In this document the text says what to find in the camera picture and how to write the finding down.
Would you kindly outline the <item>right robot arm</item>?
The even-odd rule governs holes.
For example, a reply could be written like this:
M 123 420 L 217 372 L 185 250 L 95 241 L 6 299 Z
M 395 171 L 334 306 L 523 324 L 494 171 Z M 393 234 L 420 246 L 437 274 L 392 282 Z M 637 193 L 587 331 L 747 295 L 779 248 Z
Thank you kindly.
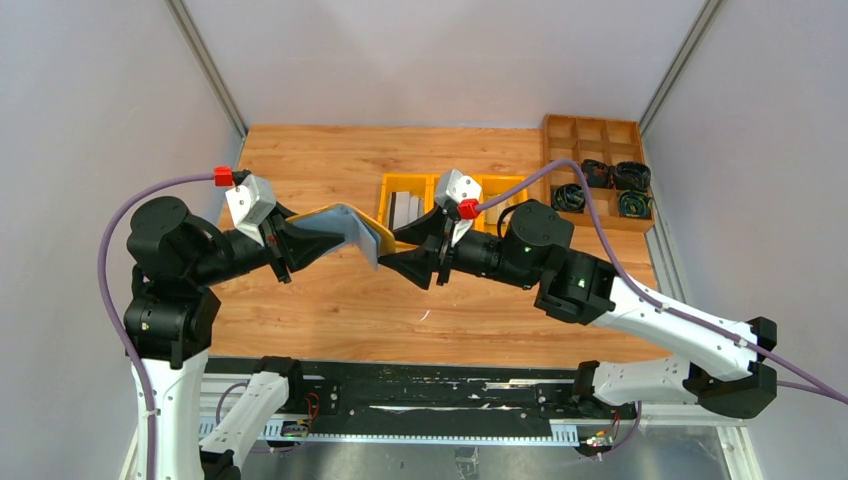
M 381 265 L 420 288 L 445 284 L 453 272 L 534 290 L 547 316 L 622 331 L 659 345 L 668 356 L 633 363 L 586 361 L 572 393 L 608 407 L 632 402 L 685 403 L 725 417 L 751 419 L 777 396 L 777 375 L 765 364 L 776 345 L 776 324 L 706 314 L 575 250 L 574 227 L 551 207 L 528 200 L 510 209 L 502 234 L 477 230 L 452 237 L 442 209 L 399 229 L 408 244 Z

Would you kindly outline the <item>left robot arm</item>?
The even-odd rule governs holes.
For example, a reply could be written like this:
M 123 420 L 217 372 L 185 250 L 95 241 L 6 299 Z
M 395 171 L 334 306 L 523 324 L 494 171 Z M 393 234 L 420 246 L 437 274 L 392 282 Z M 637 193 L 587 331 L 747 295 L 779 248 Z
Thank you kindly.
M 238 479 L 259 434 L 279 410 L 307 401 L 301 363 L 266 356 L 236 405 L 199 434 L 201 386 L 221 303 L 215 285 L 270 267 L 280 282 L 339 246 L 343 237 L 303 229 L 274 206 L 251 238 L 221 231 L 179 198 L 142 205 L 130 221 L 135 264 L 123 316 L 139 401 L 144 479 Z

